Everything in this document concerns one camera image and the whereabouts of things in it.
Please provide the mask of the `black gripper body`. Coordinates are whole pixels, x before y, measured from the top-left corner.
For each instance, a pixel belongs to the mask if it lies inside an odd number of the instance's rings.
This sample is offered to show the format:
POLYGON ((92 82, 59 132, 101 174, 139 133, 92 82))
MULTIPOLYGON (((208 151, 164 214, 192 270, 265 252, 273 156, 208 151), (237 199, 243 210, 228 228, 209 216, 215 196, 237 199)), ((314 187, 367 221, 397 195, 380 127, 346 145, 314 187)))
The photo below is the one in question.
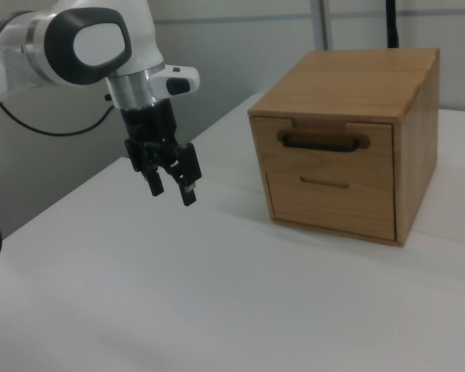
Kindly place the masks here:
POLYGON ((134 171, 145 171, 154 160, 164 169, 176 162, 177 123, 170 99, 120 113, 129 135, 125 145, 134 171))

